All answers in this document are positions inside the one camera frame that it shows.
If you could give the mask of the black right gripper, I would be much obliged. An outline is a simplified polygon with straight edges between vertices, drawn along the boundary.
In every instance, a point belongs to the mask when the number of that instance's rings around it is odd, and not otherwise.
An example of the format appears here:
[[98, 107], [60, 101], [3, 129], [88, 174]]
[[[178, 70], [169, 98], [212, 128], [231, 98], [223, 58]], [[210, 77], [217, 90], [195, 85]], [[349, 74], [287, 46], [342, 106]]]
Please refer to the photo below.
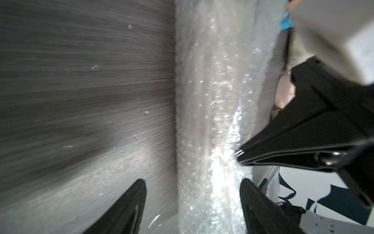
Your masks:
[[296, 97], [240, 147], [237, 161], [335, 171], [363, 206], [372, 208], [373, 85], [348, 82], [315, 57], [292, 68], [291, 80]]

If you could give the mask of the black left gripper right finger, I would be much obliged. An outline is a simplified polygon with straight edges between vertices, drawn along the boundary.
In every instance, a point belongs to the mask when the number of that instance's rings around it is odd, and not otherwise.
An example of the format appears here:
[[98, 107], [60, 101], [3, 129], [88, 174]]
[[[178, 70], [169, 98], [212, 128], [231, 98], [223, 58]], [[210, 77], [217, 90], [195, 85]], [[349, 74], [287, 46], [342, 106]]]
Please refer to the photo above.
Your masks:
[[304, 233], [248, 178], [241, 182], [240, 199], [248, 234]]

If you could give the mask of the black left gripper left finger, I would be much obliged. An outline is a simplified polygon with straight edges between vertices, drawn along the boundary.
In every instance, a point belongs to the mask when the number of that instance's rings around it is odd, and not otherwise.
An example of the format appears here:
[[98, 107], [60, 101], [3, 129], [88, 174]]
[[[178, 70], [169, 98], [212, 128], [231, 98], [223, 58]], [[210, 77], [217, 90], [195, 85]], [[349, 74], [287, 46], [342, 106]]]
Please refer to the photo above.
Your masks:
[[147, 196], [146, 182], [136, 180], [131, 187], [84, 233], [137, 234]]

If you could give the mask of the clear bubble wrap sheet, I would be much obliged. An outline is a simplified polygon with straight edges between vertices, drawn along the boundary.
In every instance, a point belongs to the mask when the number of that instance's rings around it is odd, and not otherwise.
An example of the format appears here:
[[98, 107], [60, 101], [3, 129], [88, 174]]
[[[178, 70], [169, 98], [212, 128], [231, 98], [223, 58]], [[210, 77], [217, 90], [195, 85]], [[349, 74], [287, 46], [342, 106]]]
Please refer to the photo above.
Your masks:
[[236, 152], [254, 131], [286, 1], [176, 1], [181, 234], [244, 234]]

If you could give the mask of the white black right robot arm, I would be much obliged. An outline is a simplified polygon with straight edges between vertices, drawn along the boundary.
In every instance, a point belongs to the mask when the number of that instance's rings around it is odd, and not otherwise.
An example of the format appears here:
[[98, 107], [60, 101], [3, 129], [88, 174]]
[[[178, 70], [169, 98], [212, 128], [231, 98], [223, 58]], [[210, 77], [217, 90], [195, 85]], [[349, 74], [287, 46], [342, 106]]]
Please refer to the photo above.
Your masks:
[[[316, 57], [291, 70], [296, 95], [235, 156], [242, 166], [336, 173], [364, 208], [374, 205], [374, 87], [344, 82]], [[371, 234], [372, 227], [277, 205], [249, 179], [240, 199], [250, 234]]]

